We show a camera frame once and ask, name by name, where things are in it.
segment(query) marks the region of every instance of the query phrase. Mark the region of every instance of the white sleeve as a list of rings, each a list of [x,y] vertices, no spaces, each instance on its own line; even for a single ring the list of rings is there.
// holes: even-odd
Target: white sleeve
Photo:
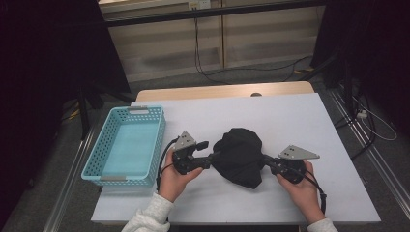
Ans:
[[[308,232],[337,232],[332,221],[328,218],[316,221],[314,224],[307,227]]]
[[[153,198],[144,211],[137,210],[132,219],[123,228],[123,232],[166,232],[169,222],[165,222],[174,204],[160,195],[154,193]]]

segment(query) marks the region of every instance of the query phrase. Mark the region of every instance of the black cloth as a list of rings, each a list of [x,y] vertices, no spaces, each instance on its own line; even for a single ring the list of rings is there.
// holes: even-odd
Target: black cloth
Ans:
[[[262,141],[255,132],[231,129],[214,145],[218,154],[212,165],[219,174],[237,185],[255,189],[261,182]]]

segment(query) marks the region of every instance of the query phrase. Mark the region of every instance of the hand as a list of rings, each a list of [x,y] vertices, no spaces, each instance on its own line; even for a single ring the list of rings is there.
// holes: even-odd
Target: hand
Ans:
[[[162,172],[159,191],[159,195],[170,202],[174,202],[184,191],[187,183],[195,179],[203,171],[202,167],[198,167],[192,172],[187,173],[187,175],[181,175],[173,165],[170,165],[172,163],[172,154],[173,149],[171,148],[166,154],[164,166],[166,168]]]
[[[311,162],[304,160],[307,167],[307,171],[313,174],[313,165]],[[313,177],[307,173],[307,176],[312,180]],[[279,183],[289,192],[290,197],[299,208],[302,214],[307,219],[307,223],[313,224],[316,221],[324,219],[322,211],[319,207],[319,202],[317,200],[317,188],[309,182],[307,179],[304,179],[297,185],[294,185],[284,179],[281,175],[277,175]]]

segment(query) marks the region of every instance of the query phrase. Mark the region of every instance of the wire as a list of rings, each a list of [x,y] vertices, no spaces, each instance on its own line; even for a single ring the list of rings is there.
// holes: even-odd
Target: wire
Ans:
[[[313,184],[319,190],[320,201],[321,201],[320,209],[321,209],[322,213],[325,214],[325,212],[326,212],[326,197],[328,195],[326,195],[325,191],[319,186],[319,183],[317,182],[317,179],[316,179],[316,177],[314,177],[313,173],[306,170],[306,172],[313,177],[313,180],[311,180],[311,178],[309,176],[307,176],[306,174],[302,174],[300,171],[298,171],[294,168],[291,168],[291,167],[286,167],[286,168],[293,171],[298,176],[301,176],[301,177],[305,178],[306,180],[308,180],[311,184]]]
[[[195,67],[196,70],[201,73],[203,76],[205,76],[208,80],[213,81],[213,82],[217,82],[217,83],[222,83],[222,84],[227,84],[230,85],[230,83],[227,83],[225,81],[219,81],[219,80],[214,80],[211,79],[208,74],[206,74],[203,70],[202,70],[202,66],[201,66],[201,59],[199,57],[199,41],[198,41],[198,19],[194,18],[193,21],[195,22]]]
[[[334,123],[334,126],[336,126],[338,123],[340,123],[341,121],[343,121],[343,119],[345,119],[345,117],[341,117],[341,119],[337,120],[337,121]]]
[[[163,171],[164,171],[166,168],[168,168],[169,166],[171,166],[171,165],[174,165],[174,163],[171,162],[169,165],[165,166],[165,167],[162,169],[161,174],[160,174],[160,177],[162,176]]]
[[[163,163],[163,159],[165,158],[166,152],[169,150],[169,147],[170,147],[173,143],[175,143],[175,142],[178,140],[178,138],[179,138],[179,136],[178,136],[177,138],[172,139],[172,140],[168,143],[168,145],[166,145],[165,149],[163,149],[162,156],[161,156],[161,160],[160,160],[160,163],[159,163],[159,165],[158,165],[158,171],[157,171],[157,191],[160,190],[161,175],[162,175],[162,172],[163,172],[163,170],[161,170],[162,163]]]
[[[384,140],[388,140],[388,141],[394,141],[397,139],[397,133],[395,132],[395,130],[388,124],[386,123],[386,121],[384,121],[383,119],[381,119],[379,116],[377,116],[375,113],[371,112],[371,110],[369,110],[368,108],[364,107],[358,100],[356,100],[355,98],[353,98],[363,109],[365,109],[367,112],[369,112],[371,115],[373,115],[374,117],[376,117],[378,120],[380,120],[382,123],[384,123],[394,134],[395,137],[394,138],[386,138],[383,137],[382,135],[378,134],[376,131],[374,131],[373,129],[371,129],[363,120],[362,118],[362,123],[365,125],[365,127],[368,128],[369,131],[371,131],[374,135],[378,136],[379,138],[382,138]]]
[[[343,128],[343,127],[345,127],[345,126],[351,124],[351,123],[353,122],[353,120],[354,120],[354,118],[351,118],[351,119],[349,119],[349,121],[347,121],[346,123],[344,123],[344,124],[342,124],[342,125],[338,125],[338,126],[335,125],[335,129]]]
[[[305,56],[303,58],[300,58],[298,60],[296,60],[295,62],[292,62],[289,65],[285,65],[282,67],[278,67],[278,68],[271,68],[271,69],[257,69],[257,68],[235,68],[235,69],[225,69],[225,70],[221,70],[221,71],[216,71],[216,72],[210,72],[210,73],[205,73],[202,70],[202,65],[201,65],[201,60],[200,60],[200,56],[199,56],[199,39],[198,39],[198,34],[199,34],[199,29],[198,29],[198,20],[197,18],[193,19],[194,23],[195,23],[195,67],[196,70],[201,73],[202,75],[204,75],[208,80],[213,81],[213,82],[217,82],[217,83],[222,83],[222,84],[227,84],[230,85],[231,83],[225,82],[225,81],[219,81],[219,80],[214,80],[212,78],[210,78],[210,75],[215,75],[218,73],[224,73],[224,72],[230,72],[230,71],[277,71],[277,70],[282,70],[282,69],[286,69],[289,67],[292,67],[292,72],[290,73],[290,75],[288,75],[284,80],[282,80],[281,82],[284,82],[286,80],[288,80],[290,77],[292,77],[293,72],[295,71],[295,66],[307,59],[307,58],[311,58],[312,56]]]
[[[367,98],[366,95],[364,95],[364,96],[365,96],[367,108],[370,109],[370,104],[368,103],[368,98]],[[376,131],[376,126],[375,126],[375,124],[374,124],[374,120],[373,120],[372,115],[370,114],[369,117],[367,117],[367,118],[368,118],[368,120],[370,121],[370,126],[372,127],[372,129],[373,129],[374,131]],[[374,133],[372,133],[371,136],[370,136],[370,138],[369,138],[369,140],[368,140],[368,142],[367,142],[366,145],[362,148],[362,150],[360,150],[357,154],[355,154],[355,155],[353,155],[352,157],[350,157],[350,159],[353,161],[353,160],[355,160],[358,156],[360,156],[361,154],[363,154],[363,153],[374,143],[375,139],[376,139],[376,136],[374,135]]]

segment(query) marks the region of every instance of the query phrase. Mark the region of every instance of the plastic basket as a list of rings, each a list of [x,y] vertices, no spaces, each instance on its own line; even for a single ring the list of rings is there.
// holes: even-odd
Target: plastic basket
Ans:
[[[164,130],[161,106],[111,109],[81,178],[99,186],[151,187]]]

